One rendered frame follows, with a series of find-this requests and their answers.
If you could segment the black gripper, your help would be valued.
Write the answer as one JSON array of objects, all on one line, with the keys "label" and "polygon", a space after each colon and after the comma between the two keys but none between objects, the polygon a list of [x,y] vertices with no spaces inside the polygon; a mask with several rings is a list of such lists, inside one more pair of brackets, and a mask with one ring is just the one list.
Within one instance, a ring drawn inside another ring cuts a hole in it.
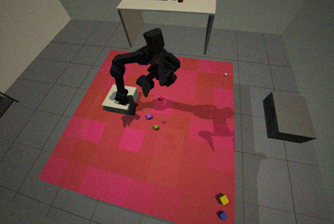
[{"label": "black gripper", "polygon": [[149,91],[154,88],[153,79],[159,79],[160,86],[163,86],[169,75],[172,75],[180,68],[181,62],[171,52],[166,52],[164,55],[157,54],[149,62],[150,67],[147,69],[150,72],[147,76],[141,75],[136,84],[142,88],[144,97],[147,97]]}]

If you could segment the small blue block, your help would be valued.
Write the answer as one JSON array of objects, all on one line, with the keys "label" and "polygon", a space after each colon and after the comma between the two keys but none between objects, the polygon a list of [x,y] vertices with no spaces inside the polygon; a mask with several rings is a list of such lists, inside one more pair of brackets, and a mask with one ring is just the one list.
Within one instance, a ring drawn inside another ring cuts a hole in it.
[{"label": "small blue block", "polygon": [[221,217],[222,220],[225,220],[227,218],[227,216],[223,211],[219,213],[219,216]]}]

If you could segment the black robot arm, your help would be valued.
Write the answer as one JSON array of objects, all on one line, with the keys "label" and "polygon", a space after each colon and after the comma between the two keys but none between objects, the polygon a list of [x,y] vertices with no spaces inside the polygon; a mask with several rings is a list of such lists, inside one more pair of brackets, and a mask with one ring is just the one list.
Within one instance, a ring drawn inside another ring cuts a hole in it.
[{"label": "black robot arm", "polygon": [[[152,58],[157,55],[164,55],[167,50],[163,47],[165,46],[162,31],[159,28],[151,29],[145,31],[143,34],[146,41],[146,46],[141,47],[139,50],[126,54],[118,54],[112,60],[112,66],[110,69],[110,74],[115,78],[117,93],[115,100],[119,101],[119,104],[126,105],[129,101],[126,98],[128,90],[124,88],[123,75],[125,72],[125,64],[128,63],[138,63],[139,65],[148,65]],[[169,87],[177,79],[177,76],[173,73],[169,75],[164,86]]]}]

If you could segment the purple block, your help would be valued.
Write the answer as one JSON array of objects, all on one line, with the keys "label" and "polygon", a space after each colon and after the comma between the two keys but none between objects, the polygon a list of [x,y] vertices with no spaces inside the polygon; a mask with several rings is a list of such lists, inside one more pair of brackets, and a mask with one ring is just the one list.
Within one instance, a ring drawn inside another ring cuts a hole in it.
[{"label": "purple block", "polygon": [[147,116],[148,120],[152,119],[152,116],[151,116],[150,113],[149,113],[149,114],[146,114],[146,116]]}]

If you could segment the yellow cube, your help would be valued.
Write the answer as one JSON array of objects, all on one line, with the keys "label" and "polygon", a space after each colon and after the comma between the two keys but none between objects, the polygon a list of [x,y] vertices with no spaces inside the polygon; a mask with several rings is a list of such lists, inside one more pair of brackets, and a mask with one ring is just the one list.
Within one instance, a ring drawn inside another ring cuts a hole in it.
[{"label": "yellow cube", "polygon": [[224,195],[224,194],[219,196],[218,199],[220,200],[222,205],[225,205],[226,203],[229,203],[229,200],[227,199],[227,196]]}]

